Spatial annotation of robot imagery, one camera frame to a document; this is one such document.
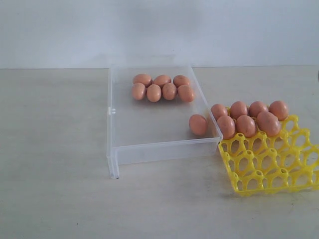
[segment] white table surface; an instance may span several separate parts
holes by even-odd
[[[286,101],[319,144],[318,70],[195,73],[211,105]],[[107,73],[0,70],[1,239],[319,237],[319,191],[236,196],[219,154],[123,165],[111,180]]]

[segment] yellow plastic egg holder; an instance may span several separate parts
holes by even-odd
[[[274,137],[263,131],[252,138],[238,133],[219,144],[236,193],[251,196],[319,189],[319,145],[311,144],[309,129],[299,128],[298,116],[288,116],[281,124],[282,130]]]

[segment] egg tray cup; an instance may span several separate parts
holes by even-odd
[[[319,145],[311,144],[309,129],[299,128],[298,116],[288,116],[281,125],[274,137],[263,131],[252,138],[237,133],[219,144],[231,185],[239,195],[319,189]]]

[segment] transparent plastic tray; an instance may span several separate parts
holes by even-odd
[[[152,103],[145,97],[131,96],[132,79],[148,73],[153,79],[161,74],[190,78],[196,97],[191,103],[179,97]],[[209,132],[193,135],[188,120],[193,114],[205,116]],[[114,66],[109,72],[107,159],[111,178],[119,178],[119,165],[177,158],[213,155],[222,134],[208,107],[200,85],[190,66]]]

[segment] egg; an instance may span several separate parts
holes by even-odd
[[[160,87],[158,85],[150,85],[147,89],[146,94],[149,101],[157,102],[160,100],[161,97]]]
[[[177,89],[177,93],[182,101],[192,102],[195,99],[195,92],[192,87],[188,85],[182,85]]]
[[[217,120],[217,124],[223,133],[223,139],[231,139],[235,136],[236,127],[234,120],[229,116],[221,116]]]
[[[145,85],[146,88],[150,86],[152,82],[153,82],[152,77],[149,74],[145,74],[145,73],[138,74],[134,76],[133,78],[133,84],[142,83],[143,85]]]
[[[255,121],[249,117],[242,115],[236,120],[237,132],[242,133],[247,138],[251,138],[256,134]]]
[[[278,118],[268,111],[261,111],[258,114],[257,125],[268,137],[276,136],[281,130],[281,124]]]
[[[288,117],[289,108],[283,101],[274,101],[269,106],[269,112],[276,116],[278,120],[282,121]]]
[[[204,136],[208,129],[208,123],[205,117],[201,115],[192,115],[188,121],[190,130],[197,136]]]
[[[234,119],[237,119],[242,115],[248,115],[247,106],[242,101],[236,101],[230,107],[230,116]]]
[[[165,84],[170,83],[170,82],[171,82],[170,76],[160,75],[154,79],[153,84],[158,85],[159,87],[163,88],[163,86]]]
[[[210,108],[210,111],[212,112],[215,120],[218,120],[221,116],[227,116],[228,111],[226,107],[222,104],[215,104]]]
[[[161,90],[164,99],[171,101],[177,94],[177,88],[173,83],[165,84]]]
[[[142,100],[146,94],[146,87],[142,83],[135,83],[132,86],[132,96],[135,100]]]
[[[176,85],[176,87],[180,87],[182,85],[190,85],[190,79],[187,76],[183,76],[183,75],[178,75],[175,76],[173,79],[173,83],[174,85]]]
[[[267,105],[262,101],[255,101],[249,107],[249,115],[251,117],[256,118],[261,111],[268,111]]]

